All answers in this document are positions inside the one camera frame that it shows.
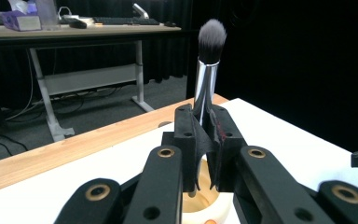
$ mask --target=floor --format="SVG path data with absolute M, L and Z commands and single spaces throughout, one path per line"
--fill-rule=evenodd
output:
M 143 109 L 131 100 L 135 94 L 136 86 L 127 85 L 56 97 L 52 103 L 61 126 L 72 127 L 75 134 L 81 134 L 143 114 Z M 145 101 L 154 109 L 185 98 L 186 77 L 170 77 L 160 83 L 150 80 L 145 84 Z M 19 112 L 11 111 L 7 117 Z M 0 128 L 0 160 L 50 143 L 53 140 L 46 123 L 45 108 L 42 102 L 35 102 L 32 110 L 8 120 L 7 127 Z

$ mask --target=brush handle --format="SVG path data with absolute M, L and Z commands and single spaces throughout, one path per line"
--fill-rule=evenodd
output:
M 199 60 L 197 66 L 193 115 L 202 127 L 205 127 L 204 121 L 208 119 L 211 110 L 218 65 L 219 63 L 205 64 Z

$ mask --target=table edge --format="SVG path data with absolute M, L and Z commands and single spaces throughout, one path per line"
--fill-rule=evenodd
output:
M 39 37 L 39 36 L 65 36 L 65 35 L 121 35 L 131 33 L 153 33 L 153 32 L 171 32 L 180 31 L 180 27 L 167 27 L 163 25 L 149 25 L 149 26 L 128 26 L 128 25 L 104 25 L 92 27 L 89 29 L 75 29 L 68 25 L 58 31 L 14 31 L 0 26 L 0 38 L 5 37 Z
M 215 105 L 227 101 L 218 94 L 213 97 Z M 162 122 L 174 121 L 173 112 L 179 105 L 193 105 L 193 102 L 193 98 L 187 99 L 0 160 L 0 189 L 157 129 Z

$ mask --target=desk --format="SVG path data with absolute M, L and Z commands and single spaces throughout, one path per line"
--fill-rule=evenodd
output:
M 85 182 L 111 178 L 122 184 L 141 172 L 151 149 L 159 146 L 173 110 L 187 100 L 74 136 L 0 161 L 0 223 L 52 223 L 64 203 Z M 325 180 L 358 187 L 351 153 L 307 133 L 243 100 L 215 95 L 249 145 L 270 150 L 301 184 L 317 190 Z M 227 223 L 238 223 L 234 209 Z
M 94 36 L 94 35 L 123 35 L 123 34 L 144 34 L 144 33 L 155 33 L 155 32 L 172 32 L 179 31 L 179 27 L 166 27 L 163 25 L 149 25 L 149 26 L 131 26 L 131 25 L 104 25 L 94 26 L 91 25 L 87 29 L 74 29 L 70 28 L 69 25 L 62 25 L 62 28 L 57 31 L 31 31 L 31 32 L 17 32 L 9 30 L 4 26 L 0 26 L 0 37 L 39 37 L 39 36 Z M 137 94 L 132 97 L 132 100 L 139 105 L 146 112 L 153 110 L 144 100 L 144 72 L 143 72 L 143 60 L 142 60 L 142 40 L 136 40 L 133 42 L 136 45 L 136 62 L 135 64 L 116 67 L 113 71 L 98 69 L 89 71 L 92 73 L 92 78 L 88 74 L 84 73 L 70 73 L 70 74 L 59 74 L 55 76 L 45 77 L 42 74 L 39 60 L 37 58 L 36 50 L 42 49 L 40 47 L 30 47 L 31 57 L 34 63 L 36 71 L 36 78 L 39 88 L 42 93 L 43 102 L 47 111 L 47 122 L 51 135 L 55 142 L 64 139 L 66 135 L 75 134 L 72 128 L 64 129 L 60 126 L 57 121 L 51 101 L 50 95 L 65 93 L 69 91 L 80 91 L 90 88 L 96 88 L 119 82 L 127 82 L 136 80 Z M 94 46 L 94 45 L 105 45 L 112 44 L 112 42 L 98 43 L 83 43 L 78 46 L 69 47 L 81 47 L 81 46 Z M 113 77 L 110 72 L 115 72 L 116 75 Z M 135 74 L 134 78 L 128 76 L 128 74 Z

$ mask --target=metal desk frame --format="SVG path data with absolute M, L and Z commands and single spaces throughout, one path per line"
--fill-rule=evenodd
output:
M 136 45 L 135 79 L 137 86 L 137 94 L 135 96 L 132 96 L 131 99 L 144 111 L 150 112 L 154 109 L 148 103 L 146 103 L 144 99 L 144 67 L 142 60 L 142 40 L 137 40 L 134 43 Z M 37 49 L 30 48 L 31 58 L 33 60 L 34 69 L 36 71 L 37 83 L 39 85 L 43 98 L 43 103 L 47 112 L 46 120 L 48 122 L 48 128 L 50 129 L 50 133 L 54 142 L 58 142 L 65 139 L 66 135 L 74 135 L 75 131 L 73 128 L 62 128 L 54 114 L 54 110 L 49 97 L 50 93 L 48 92 L 45 76 L 42 73 L 42 69 L 40 67 L 36 51 Z
M 36 51 L 38 49 L 69 48 L 80 46 L 110 45 L 119 42 L 132 42 L 136 45 L 135 80 L 137 94 L 131 99 L 144 111 L 152 111 L 153 108 L 144 99 L 144 69 L 142 60 L 142 40 L 156 37 L 188 37 L 197 31 L 182 31 L 180 28 L 164 26 L 124 27 L 107 26 L 106 28 L 94 27 L 87 30 L 70 29 L 64 27 L 60 34 L 33 32 L 15 32 L 0 27 L 0 49 L 29 49 L 36 71 L 36 78 L 47 111 L 47 122 L 51 135 L 55 142 L 61 141 L 66 135 L 75 134 L 73 128 L 64 129 L 60 126 L 54 114 L 46 79 L 42 74 Z

